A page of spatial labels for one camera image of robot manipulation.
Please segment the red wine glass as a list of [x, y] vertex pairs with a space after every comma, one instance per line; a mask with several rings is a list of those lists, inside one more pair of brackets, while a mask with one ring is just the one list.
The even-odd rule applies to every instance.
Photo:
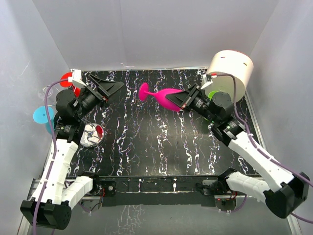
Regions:
[[62, 77], [61, 77], [61, 82], [60, 82], [60, 86], [63, 88], [69, 88], [71, 89], [76, 97], [79, 97], [81, 89], [79, 89], [78, 87], [75, 87], [72, 83], [72, 75], [73, 72], [67, 72], [65, 73]]

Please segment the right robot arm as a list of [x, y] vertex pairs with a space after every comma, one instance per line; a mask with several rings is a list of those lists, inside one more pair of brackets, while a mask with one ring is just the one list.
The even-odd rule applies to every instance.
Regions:
[[233, 116], [235, 107], [229, 94], [216, 92], [208, 98], [198, 85], [193, 85], [185, 91], [166, 95], [166, 99], [184, 111], [194, 110], [213, 122], [213, 135], [262, 176], [258, 180], [230, 168], [218, 176], [215, 183], [221, 193], [238, 191], [254, 197], [265, 203], [279, 218], [288, 217], [307, 199], [309, 177], [283, 169], [273, 157], [268, 156], [247, 133], [248, 129]]

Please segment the magenta wine glass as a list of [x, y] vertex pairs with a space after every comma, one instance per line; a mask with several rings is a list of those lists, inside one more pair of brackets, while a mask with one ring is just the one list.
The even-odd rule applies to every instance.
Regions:
[[156, 99], [156, 101], [162, 107], [164, 107], [168, 110], [179, 112], [179, 111], [181, 111], [180, 107], [166, 98], [166, 95], [168, 95], [168, 94], [174, 94], [174, 93], [179, 93], [179, 92], [181, 92], [181, 90], [166, 88], [166, 89], [162, 89], [156, 93], [152, 93], [152, 92], [149, 92], [148, 84], [143, 83], [139, 88], [138, 96], [139, 96], [139, 99], [141, 101], [144, 101], [148, 95], [151, 95]]

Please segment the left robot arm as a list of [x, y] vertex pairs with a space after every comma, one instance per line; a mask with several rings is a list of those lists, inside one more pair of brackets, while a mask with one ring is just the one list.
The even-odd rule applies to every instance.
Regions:
[[105, 138], [104, 128], [86, 123], [85, 116], [96, 106], [109, 103], [124, 86], [120, 81], [106, 81], [89, 74], [94, 87], [80, 77], [69, 77], [69, 88], [56, 95], [55, 109], [45, 104], [36, 110], [36, 122], [46, 124], [51, 131], [49, 157], [38, 186], [29, 200], [22, 201], [20, 210], [37, 234], [38, 227], [64, 230], [71, 218], [72, 209], [86, 194], [96, 195], [101, 183], [94, 172], [83, 172], [66, 186], [67, 172], [79, 145], [93, 147]]

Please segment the green wine glass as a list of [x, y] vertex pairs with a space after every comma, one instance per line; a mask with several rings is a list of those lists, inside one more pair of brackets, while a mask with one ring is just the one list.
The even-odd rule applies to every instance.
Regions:
[[220, 112], [221, 112], [221, 103], [219, 101], [220, 92], [212, 91], [209, 93], [207, 97], [204, 99], [203, 103], [203, 117], [213, 123], [219, 122]]

